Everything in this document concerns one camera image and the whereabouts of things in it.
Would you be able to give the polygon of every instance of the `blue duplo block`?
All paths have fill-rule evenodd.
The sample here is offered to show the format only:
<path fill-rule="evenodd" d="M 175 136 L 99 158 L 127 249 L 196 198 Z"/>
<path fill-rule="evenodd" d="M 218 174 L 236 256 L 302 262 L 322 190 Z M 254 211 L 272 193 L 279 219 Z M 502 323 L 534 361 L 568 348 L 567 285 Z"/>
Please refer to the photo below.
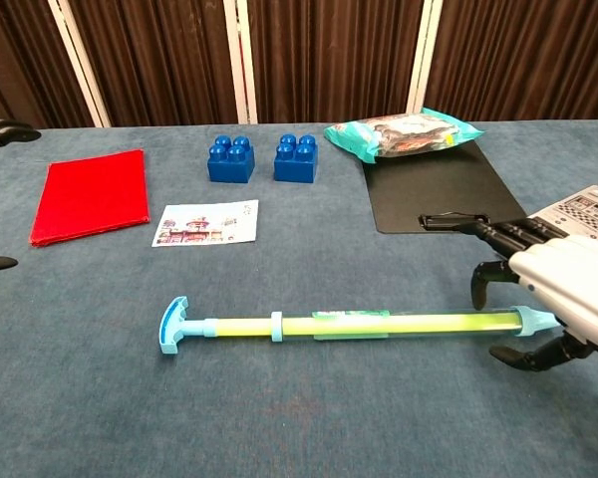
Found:
<path fill-rule="evenodd" d="M 218 136 L 208 151 L 208 175 L 213 182 L 247 183 L 255 168 L 255 148 L 245 136 L 230 144 L 228 136 Z"/>
<path fill-rule="evenodd" d="M 294 134 L 284 134 L 277 146 L 275 180 L 315 182 L 319 148 L 315 137 L 301 136 L 299 144 Z"/>

